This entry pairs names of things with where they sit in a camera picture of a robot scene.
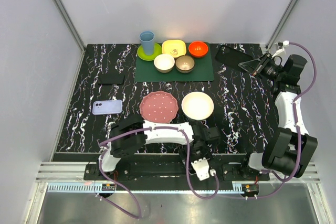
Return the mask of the black phone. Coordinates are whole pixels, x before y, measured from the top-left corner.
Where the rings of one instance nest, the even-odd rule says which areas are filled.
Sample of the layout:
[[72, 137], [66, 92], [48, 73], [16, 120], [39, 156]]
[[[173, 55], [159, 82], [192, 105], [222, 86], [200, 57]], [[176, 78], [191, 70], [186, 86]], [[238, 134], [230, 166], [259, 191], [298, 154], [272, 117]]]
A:
[[124, 83], [124, 74], [121, 73], [103, 73], [98, 76], [98, 83], [100, 85], [121, 85]]

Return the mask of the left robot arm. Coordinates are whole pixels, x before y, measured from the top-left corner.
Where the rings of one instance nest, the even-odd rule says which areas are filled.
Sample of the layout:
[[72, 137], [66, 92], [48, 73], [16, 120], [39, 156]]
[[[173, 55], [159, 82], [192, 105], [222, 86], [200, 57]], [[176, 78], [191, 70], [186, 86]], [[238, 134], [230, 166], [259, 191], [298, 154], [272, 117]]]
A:
[[145, 145], [156, 143], [182, 145], [179, 151], [181, 159], [190, 174], [196, 174], [199, 180], [215, 174], [209, 164], [212, 158], [209, 145], [220, 140], [219, 130], [215, 127], [208, 128], [198, 121], [180, 124], [150, 122], [135, 115], [115, 125], [112, 133], [110, 139], [99, 144], [105, 153], [99, 158], [95, 174], [103, 180], [113, 175], [122, 158], [135, 154]]

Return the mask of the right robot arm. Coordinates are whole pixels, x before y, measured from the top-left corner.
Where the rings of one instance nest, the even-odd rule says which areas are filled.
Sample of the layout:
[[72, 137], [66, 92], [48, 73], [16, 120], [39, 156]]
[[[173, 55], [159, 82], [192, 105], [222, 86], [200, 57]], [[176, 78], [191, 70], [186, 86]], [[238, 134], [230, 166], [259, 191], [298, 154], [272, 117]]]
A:
[[303, 93], [298, 81], [307, 64], [300, 55], [290, 55], [285, 64], [277, 65], [269, 53], [239, 63], [239, 67], [255, 77], [265, 77], [273, 82], [272, 94], [279, 116], [279, 126], [262, 153], [247, 155], [238, 167], [239, 176], [250, 180], [257, 171], [280, 172], [288, 178], [301, 177], [317, 146], [303, 122], [300, 103]]

